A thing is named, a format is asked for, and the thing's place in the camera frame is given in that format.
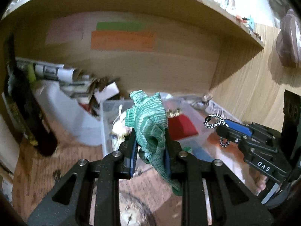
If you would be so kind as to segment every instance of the triangular cutout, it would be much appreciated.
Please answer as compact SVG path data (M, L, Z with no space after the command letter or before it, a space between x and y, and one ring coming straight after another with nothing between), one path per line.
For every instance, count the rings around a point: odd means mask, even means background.
M224 175L224 180L229 191L230 200L233 205L239 205L247 202L249 197L240 189L240 187L230 178L229 175Z
M52 200L63 205L68 205L73 192L75 181L76 174L72 174L72 176L67 180L67 182L52 197Z

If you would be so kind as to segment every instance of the das logo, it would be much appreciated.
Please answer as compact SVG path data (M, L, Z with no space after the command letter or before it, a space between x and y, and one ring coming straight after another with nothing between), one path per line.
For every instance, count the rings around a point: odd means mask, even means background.
M264 169L266 172L268 172L268 171L270 170L270 167L265 168L265 164L264 164L263 166L261 166L261 165L262 165L262 162L261 162L261 161L258 162L257 166L261 167L261 168Z

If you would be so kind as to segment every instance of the screw head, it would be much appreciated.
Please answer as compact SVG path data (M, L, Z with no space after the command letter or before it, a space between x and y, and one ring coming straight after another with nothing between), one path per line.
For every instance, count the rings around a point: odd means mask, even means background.
M213 163L218 167L220 167L223 164L223 162L219 159L214 160Z
M84 165L87 164L87 160L85 160L85 159L80 159L80 160L78 161L78 164L82 167L82 166L84 166Z
M179 156L180 157L186 157L188 154L187 154L187 152L186 151L180 151L179 152Z
M112 152L112 154L113 154L114 157L119 157L119 156L121 156L121 151L115 150L115 151Z

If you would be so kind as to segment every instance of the green glove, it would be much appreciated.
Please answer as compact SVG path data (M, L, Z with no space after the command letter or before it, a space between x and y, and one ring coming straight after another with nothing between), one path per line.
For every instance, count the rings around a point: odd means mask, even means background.
M142 159L150 163L161 177L173 187L176 195L182 194L177 180L171 180L165 172L163 156L165 150L165 129L168 122L160 93L148 97L142 90L131 92L135 105L126 111L125 125L136 131L136 140L144 152Z

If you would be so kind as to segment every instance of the clock face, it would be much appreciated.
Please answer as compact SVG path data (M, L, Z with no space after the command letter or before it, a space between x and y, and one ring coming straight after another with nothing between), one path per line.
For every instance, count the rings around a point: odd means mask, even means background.
M119 192L121 226L156 226L149 208L129 193Z

